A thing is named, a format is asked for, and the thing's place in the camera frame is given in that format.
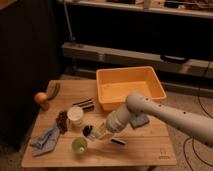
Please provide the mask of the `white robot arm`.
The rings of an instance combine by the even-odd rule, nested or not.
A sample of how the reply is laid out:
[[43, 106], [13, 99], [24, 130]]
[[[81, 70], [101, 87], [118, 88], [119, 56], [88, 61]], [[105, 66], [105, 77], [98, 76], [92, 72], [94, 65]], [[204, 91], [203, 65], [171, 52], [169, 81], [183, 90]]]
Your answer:
[[134, 117], [147, 114], [213, 148], [213, 119], [162, 105], [140, 93], [130, 93], [125, 102], [110, 112], [99, 127], [100, 136], [123, 131]]

